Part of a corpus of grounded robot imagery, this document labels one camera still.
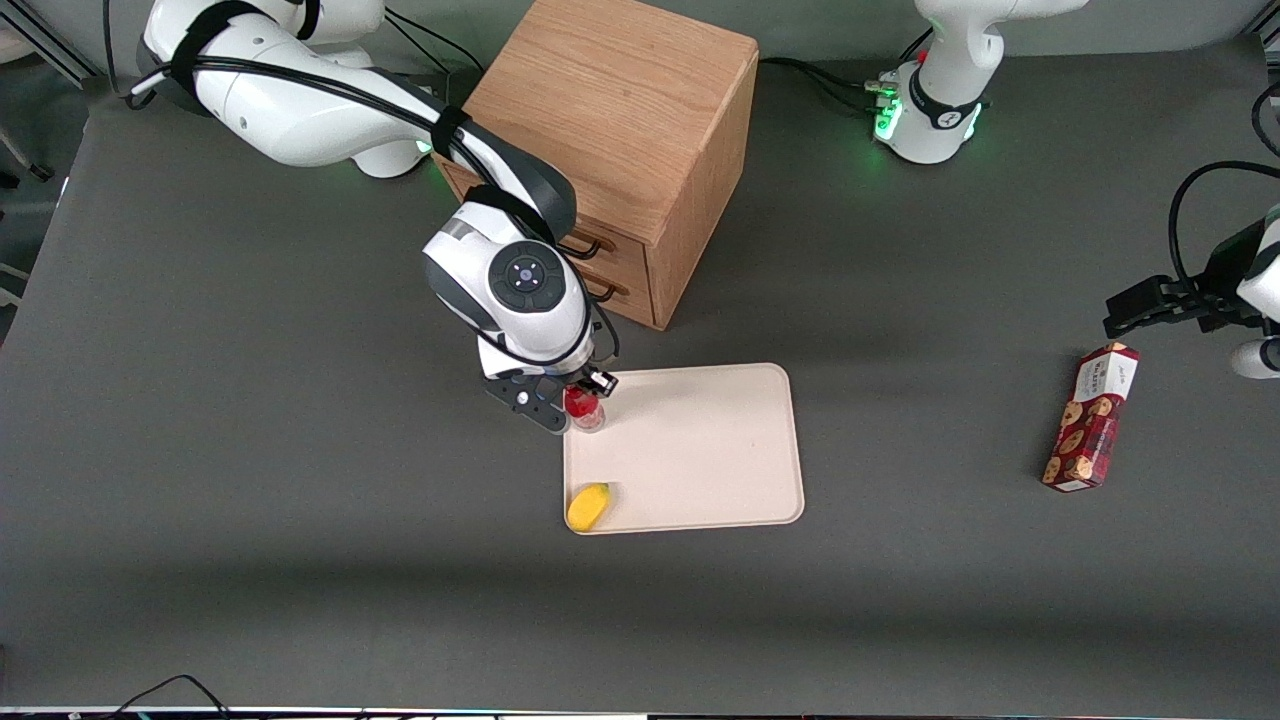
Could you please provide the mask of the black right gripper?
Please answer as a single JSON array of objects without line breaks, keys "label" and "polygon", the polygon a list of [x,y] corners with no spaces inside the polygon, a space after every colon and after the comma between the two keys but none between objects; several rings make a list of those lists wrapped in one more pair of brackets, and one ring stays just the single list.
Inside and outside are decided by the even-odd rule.
[{"label": "black right gripper", "polygon": [[577,387],[599,398],[608,398],[618,379],[602,369],[585,366],[566,375],[534,375],[507,372],[486,379],[486,392],[512,413],[534,420],[556,436],[563,436],[572,421],[564,410],[564,392]]}]

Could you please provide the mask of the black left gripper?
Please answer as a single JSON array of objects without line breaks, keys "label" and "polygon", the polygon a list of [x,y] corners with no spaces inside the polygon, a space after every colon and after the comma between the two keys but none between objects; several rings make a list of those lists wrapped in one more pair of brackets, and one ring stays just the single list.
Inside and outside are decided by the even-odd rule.
[{"label": "black left gripper", "polygon": [[1215,304],[1226,322],[1202,307],[1184,282],[1170,275],[1152,275],[1107,299],[1106,336],[1117,340],[1146,327],[1183,322],[1196,322],[1206,334],[1229,325],[1261,328],[1262,315],[1238,297],[1236,288],[1252,268],[1266,227],[1266,220],[1257,220],[1220,242],[1196,278],[1201,293]]}]

